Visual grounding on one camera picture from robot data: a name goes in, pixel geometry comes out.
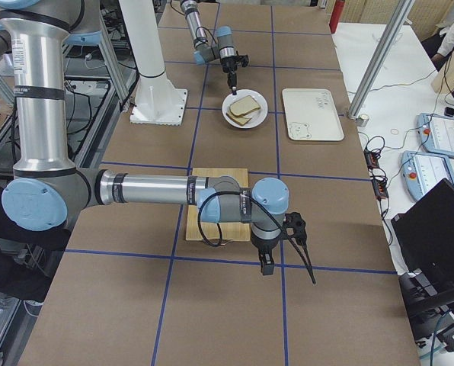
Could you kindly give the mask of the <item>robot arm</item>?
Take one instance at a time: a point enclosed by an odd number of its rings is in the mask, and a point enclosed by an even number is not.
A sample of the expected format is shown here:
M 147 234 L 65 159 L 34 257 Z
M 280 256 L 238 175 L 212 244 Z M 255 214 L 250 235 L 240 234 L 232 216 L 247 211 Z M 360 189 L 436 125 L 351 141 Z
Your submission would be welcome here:
M 234 45 L 232 29 L 220 27 L 215 33 L 201 24 L 199 2 L 191 0 L 180 1 L 190 35 L 193 41 L 193 58 L 197 65 L 206 65 L 215 60 L 220 62 L 222 71 L 227 76 L 230 92 L 237 95 L 238 67 L 246 67 L 248 55 L 241 55 Z
M 265 120 L 251 129 L 233 127 L 222 116 L 227 92 L 219 65 L 196 66 L 187 59 L 188 35 L 179 17 L 167 11 L 159 35 L 166 69 L 175 85 L 189 91 L 183 123 L 178 127 L 133 124 L 128 114 L 117 121 L 102 159 L 102 168 L 130 175 L 190 175 L 196 168 L 247 169 L 250 182 L 276 177 L 279 168 L 279 98 L 276 40 L 280 8 L 264 5 L 203 6 L 207 24 L 230 24 L 235 42 L 249 55 L 250 66 L 238 75 L 242 88 L 262 94 Z M 212 263 L 259 275 L 257 250 L 249 242 L 212 248 L 185 238 L 188 207 L 178 204 L 111 204 L 85 210 L 65 252 L 56 260 L 56 275 L 66 267 L 89 268 L 97 260 L 107 268 L 128 259 L 164 264 Z

